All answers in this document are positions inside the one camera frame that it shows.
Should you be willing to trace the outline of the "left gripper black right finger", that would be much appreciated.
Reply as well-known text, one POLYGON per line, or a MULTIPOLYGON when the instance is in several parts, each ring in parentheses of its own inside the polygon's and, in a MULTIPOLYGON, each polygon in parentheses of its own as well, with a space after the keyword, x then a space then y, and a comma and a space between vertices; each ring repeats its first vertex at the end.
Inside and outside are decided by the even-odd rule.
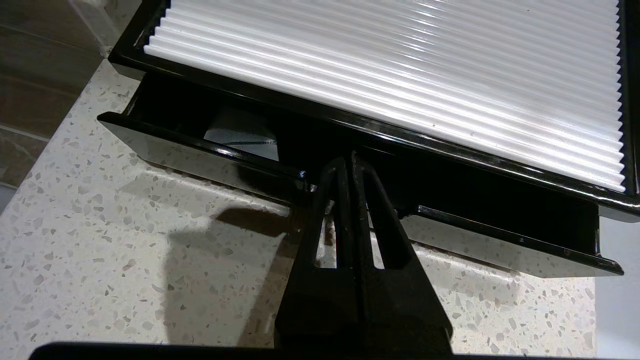
POLYGON ((453 327, 372 165, 351 156, 358 316, 368 347, 448 347, 453 327))

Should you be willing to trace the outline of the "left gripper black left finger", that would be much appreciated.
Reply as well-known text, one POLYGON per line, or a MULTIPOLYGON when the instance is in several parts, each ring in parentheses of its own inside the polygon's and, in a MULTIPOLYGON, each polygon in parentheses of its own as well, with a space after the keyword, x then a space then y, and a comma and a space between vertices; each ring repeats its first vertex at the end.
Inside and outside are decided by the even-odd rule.
POLYGON ((348 177, 342 157, 322 169, 276 315, 277 347, 345 347, 345 332, 358 324, 348 177), (320 268, 315 259, 330 201, 334 202, 336 268, 320 268))

